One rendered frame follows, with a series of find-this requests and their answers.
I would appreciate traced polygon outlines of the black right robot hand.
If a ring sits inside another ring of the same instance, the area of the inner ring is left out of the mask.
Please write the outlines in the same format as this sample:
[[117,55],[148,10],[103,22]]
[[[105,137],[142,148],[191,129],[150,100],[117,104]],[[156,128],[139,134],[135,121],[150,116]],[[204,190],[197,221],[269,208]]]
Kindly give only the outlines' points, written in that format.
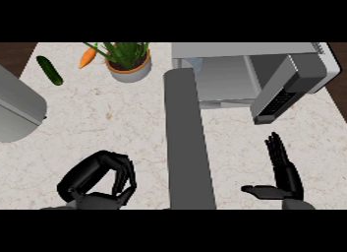
[[244,185],[241,191],[252,194],[260,200],[302,200],[305,198],[303,181],[297,167],[290,161],[281,136],[272,133],[265,143],[274,166],[277,185]]

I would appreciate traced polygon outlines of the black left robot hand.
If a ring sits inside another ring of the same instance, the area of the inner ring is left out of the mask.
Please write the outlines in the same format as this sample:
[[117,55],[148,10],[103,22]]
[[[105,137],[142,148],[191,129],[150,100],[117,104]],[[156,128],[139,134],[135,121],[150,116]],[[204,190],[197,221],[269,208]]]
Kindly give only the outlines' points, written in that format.
[[128,155],[110,151],[100,151],[85,158],[64,175],[57,184],[57,193],[66,203],[79,196],[91,194],[89,190],[98,184],[110,171],[116,172],[116,182],[110,196],[123,197],[126,204],[136,189],[133,163]]

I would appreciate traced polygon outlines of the grey open microwave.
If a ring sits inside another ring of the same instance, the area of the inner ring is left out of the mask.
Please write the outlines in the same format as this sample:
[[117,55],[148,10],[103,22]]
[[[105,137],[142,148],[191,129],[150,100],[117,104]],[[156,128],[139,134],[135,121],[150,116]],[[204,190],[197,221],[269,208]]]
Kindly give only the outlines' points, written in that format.
[[200,108],[249,107],[272,123],[340,74],[324,42],[175,42],[173,75],[197,87]]

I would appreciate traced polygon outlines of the rounded grey appliance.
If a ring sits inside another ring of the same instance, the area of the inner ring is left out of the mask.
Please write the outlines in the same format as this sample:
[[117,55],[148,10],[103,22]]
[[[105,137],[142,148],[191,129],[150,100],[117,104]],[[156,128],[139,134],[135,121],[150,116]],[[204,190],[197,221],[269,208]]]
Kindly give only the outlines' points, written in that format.
[[46,101],[0,65],[0,142],[24,139],[46,117]]

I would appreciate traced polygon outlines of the green cucumber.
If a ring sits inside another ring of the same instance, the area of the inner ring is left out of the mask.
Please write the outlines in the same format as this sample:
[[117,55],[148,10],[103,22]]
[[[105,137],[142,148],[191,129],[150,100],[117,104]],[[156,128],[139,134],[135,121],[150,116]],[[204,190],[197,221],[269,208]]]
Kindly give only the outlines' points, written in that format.
[[43,69],[45,75],[49,78],[51,82],[57,85],[61,86],[64,84],[63,78],[54,68],[54,65],[51,61],[48,60],[46,57],[42,55],[38,57],[38,62],[41,64],[41,67]]

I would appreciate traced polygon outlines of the potted green plant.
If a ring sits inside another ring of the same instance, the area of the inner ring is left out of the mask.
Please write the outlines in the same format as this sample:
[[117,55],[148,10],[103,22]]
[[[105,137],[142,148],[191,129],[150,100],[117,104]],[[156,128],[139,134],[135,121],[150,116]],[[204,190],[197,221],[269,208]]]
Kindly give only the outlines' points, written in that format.
[[107,68],[119,82],[135,83],[147,77],[153,66],[148,42],[104,42],[105,51],[89,42],[86,45],[104,56]]

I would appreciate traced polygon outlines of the orange carrot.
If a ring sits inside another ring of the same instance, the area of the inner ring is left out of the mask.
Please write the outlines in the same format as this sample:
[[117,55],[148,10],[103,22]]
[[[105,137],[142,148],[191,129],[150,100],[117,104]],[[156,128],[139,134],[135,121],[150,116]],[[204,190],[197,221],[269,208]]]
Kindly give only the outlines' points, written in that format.
[[91,64],[91,62],[94,61],[94,59],[97,57],[97,53],[98,53],[97,48],[98,48],[98,45],[94,45],[85,51],[82,58],[80,58],[79,68],[85,68]]

